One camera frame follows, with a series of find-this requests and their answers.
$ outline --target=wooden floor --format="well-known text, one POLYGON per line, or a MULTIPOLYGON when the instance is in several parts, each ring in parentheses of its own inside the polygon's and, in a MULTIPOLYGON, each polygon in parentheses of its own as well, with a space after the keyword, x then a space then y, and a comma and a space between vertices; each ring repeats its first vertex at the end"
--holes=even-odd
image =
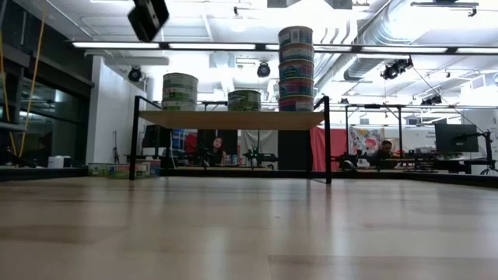
POLYGON ((498 192, 396 180, 3 183, 0 279, 496 280, 498 192))

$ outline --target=cable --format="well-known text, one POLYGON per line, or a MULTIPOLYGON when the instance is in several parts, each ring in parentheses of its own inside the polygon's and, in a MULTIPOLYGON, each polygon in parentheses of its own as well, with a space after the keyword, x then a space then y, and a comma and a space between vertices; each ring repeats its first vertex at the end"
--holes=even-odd
POLYGON ((36 85, 36 80, 37 80, 38 63, 40 62, 41 41, 42 41, 43 36, 44 36, 45 17, 46 16, 47 16, 47 8, 45 7, 44 8, 44 14, 42 15, 42 18, 41 18, 40 36, 38 37, 37 57, 35 58, 35 62, 34 62, 33 81, 31 82, 30 98, 28 99, 28 108, 26 110, 26 123, 24 125, 24 128, 26 130, 23 132, 23 140, 21 141, 21 150, 19 151, 19 158, 21 156, 23 156, 24 142, 26 140, 26 132, 28 130, 28 124, 30 122, 31 99, 33 97, 34 87, 36 85))
MULTIPOLYGON (((3 36, 2 31, 0 30, 0 67, 2 67, 2 84, 3 84, 3 100, 5 101, 5 113, 7 114, 7 121, 10 123, 10 113, 9 113, 9 98, 7 97, 7 85, 6 85, 6 77, 5 77, 5 68, 3 64, 3 36)), ((12 135, 12 131, 9 131, 10 136, 10 145, 12 146, 12 151, 14 152, 14 156, 17 156, 16 151, 16 143, 14 142, 14 136, 12 135)))
POLYGON ((479 127, 479 126, 477 126, 477 124, 474 124, 471 120, 469 120, 466 116, 464 116, 464 115, 463 115, 463 114, 462 114, 459 110, 457 110, 457 108, 452 107, 452 105, 451 105, 451 104, 449 104, 449 103, 448 103, 448 102, 447 102, 447 101, 446 101, 446 100, 445 100, 445 99, 444 99, 444 98, 443 98, 443 97, 442 97, 442 96, 441 96, 441 95, 440 95, 440 94, 439 94, 439 93, 438 93, 438 92, 437 92, 437 91, 436 91, 436 90, 435 90, 435 89, 434 89, 434 88, 433 88, 433 87, 432 87, 432 86, 431 86, 431 85, 430 85, 430 84, 429 84, 429 83, 428 83, 428 82, 427 82, 427 81, 426 81, 426 80, 422 77, 422 75, 420 75, 420 73, 417 71, 417 69, 415 69, 415 67, 412 67, 412 68, 413 68, 413 70, 415 70, 415 72, 416 72, 416 73, 420 76, 420 78, 421 78, 421 79, 425 82, 425 84, 427 84, 427 85, 430 87, 430 89, 431 89, 432 91, 434 91, 434 92, 435 92, 435 94, 439 95, 439 96, 441 97, 441 99, 442 99, 444 102, 446 102, 448 105, 450 105, 450 107, 451 107, 453 110, 455 110, 455 112, 457 112, 457 113, 460 115, 460 117, 463 117, 466 121, 468 121, 469 123, 471 123, 471 124, 475 125, 475 126, 477 127, 477 129, 479 129, 479 130, 481 131, 481 133, 484 133, 484 131, 483 131, 483 130, 479 127))
MULTIPOLYGON (((442 99, 444 102, 446 102, 448 105, 450 105, 450 107, 451 107, 451 104, 450 104, 450 103, 448 103, 448 102, 447 102, 447 101, 446 101, 446 100, 445 100, 445 99, 444 99, 444 98, 443 98, 443 97, 442 97, 442 96, 441 96, 441 95, 440 95, 440 94, 439 94, 439 93, 438 93, 438 92, 437 92, 437 91, 436 91, 436 90, 435 90, 435 89, 434 89, 434 88, 433 88, 433 87, 432 87, 432 86, 431 86, 431 85, 430 85, 430 84, 429 84, 429 83, 428 83, 428 82, 427 82, 427 81, 426 81, 426 80, 422 77, 422 75, 420 75, 420 73, 417 71, 417 69, 415 69, 415 67, 412 67, 412 68, 413 68, 413 70, 414 70, 414 71, 415 71, 415 72, 419 75, 419 77, 420 77, 420 78, 421 78, 421 79, 425 82, 425 84, 427 84, 427 85, 430 87, 430 89, 431 89, 432 91, 434 91, 437 95, 439 95, 439 97, 441 97, 441 99, 442 99)), ((483 131, 483 130, 479 127, 479 126, 477 126, 477 124, 475 124, 475 123, 473 123, 471 120, 469 120, 469 119, 468 119, 466 116, 464 116, 464 115, 463 115, 463 114, 462 114, 459 110, 457 110, 457 108, 455 108, 455 107, 452 107, 452 108, 453 108, 453 110, 455 110, 455 111, 456 111, 456 112, 460 115, 460 117, 463 117, 466 121, 468 121, 469 123, 471 123, 471 124, 475 125, 475 126, 477 127, 477 129, 479 129, 479 130, 481 131, 481 133, 484 133, 484 131, 483 131)), ((480 145, 479 145, 479 151, 484 151, 484 149, 483 149, 480 145)), ((488 165, 488 168, 487 168, 487 169, 485 169, 485 170, 483 170, 483 171, 481 172, 481 175, 488 175, 488 174, 489 174, 489 172, 490 172, 490 170, 491 170, 491 172, 493 172, 493 174, 494 174, 494 171, 498 172, 498 170, 496 170, 496 169, 494 168, 494 166, 493 166, 493 165, 488 165)))

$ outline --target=spotlight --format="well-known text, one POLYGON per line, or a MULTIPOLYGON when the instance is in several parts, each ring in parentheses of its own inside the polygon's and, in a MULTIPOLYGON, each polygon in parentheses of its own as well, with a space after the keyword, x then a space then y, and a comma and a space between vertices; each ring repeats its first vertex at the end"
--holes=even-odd
POLYGON ((436 105, 436 104, 441 104, 443 103, 443 100, 440 95, 435 95, 431 98, 428 98, 426 100, 422 100, 420 105, 436 105))
POLYGON ((261 62, 258 67, 258 77, 264 78, 270 75, 270 67, 268 66, 268 62, 261 62))
POLYGON ((441 104, 443 103, 443 100, 441 99, 440 95, 433 96, 433 98, 430 99, 433 104, 441 104))
POLYGON ((128 73, 128 79, 132 82, 140 82, 142 71, 140 66, 132 66, 132 70, 128 73))
POLYGON ((411 67, 413 67, 413 61, 411 57, 409 59, 398 59, 395 61, 395 63, 386 65, 386 69, 381 73, 381 77, 386 80, 395 79, 411 67))
POLYGON ((164 0, 134 2, 135 7, 128 14, 128 20, 140 41, 151 42, 170 18, 166 3, 164 0))

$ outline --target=person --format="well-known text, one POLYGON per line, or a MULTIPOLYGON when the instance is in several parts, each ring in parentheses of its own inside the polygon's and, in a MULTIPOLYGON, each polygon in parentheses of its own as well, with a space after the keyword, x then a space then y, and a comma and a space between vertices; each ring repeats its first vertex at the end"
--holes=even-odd
POLYGON ((226 153, 223 151, 223 139, 221 137, 216 137, 212 142, 212 155, 209 157, 210 166, 224 166, 226 153))
POLYGON ((383 140, 381 143, 381 147, 372 156, 370 156, 370 165, 380 168, 393 168, 395 166, 395 163, 393 165, 393 163, 381 162, 382 159, 390 159, 393 156, 391 149, 392 143, 388 140, 383 140))

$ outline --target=paint can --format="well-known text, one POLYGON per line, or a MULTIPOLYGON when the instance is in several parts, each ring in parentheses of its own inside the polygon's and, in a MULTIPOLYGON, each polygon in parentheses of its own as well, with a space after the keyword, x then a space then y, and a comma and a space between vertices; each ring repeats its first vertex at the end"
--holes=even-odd
POLYGON ((182 73, 163 76, 163 110, 195 111, 198 79, 182 73))
POLYGON ((280 81, 289 78, 312 79, 314 74, 314 64, 304 59, 294 59, 279 65, 280 81))
POLYGON ((288 96, 279 99, 281 112, 313 112, 314 98, 311 96, 288 96))
POLYGON ((190 101, 163 101, 162 108, 167 111, 195 111, 197 104, 190 101))
POLYGON ((314 61, 314 48, 309 44, 289 44, 279 50, 280 63, 293 60, 304 59, 314 61))
POLYGON ((228 111, 260 111, 261 94, 256 90, 241 89, 228 93, 228 111))
POLYGON ((313 79, 291 78, 279 82, 280 98, 295 95, 313 97, 313 88, 313 79))
POLYGON ((313 44, 313 30, 305 26, 289 26, 279 32, 279 45, 288 44, 313 44))

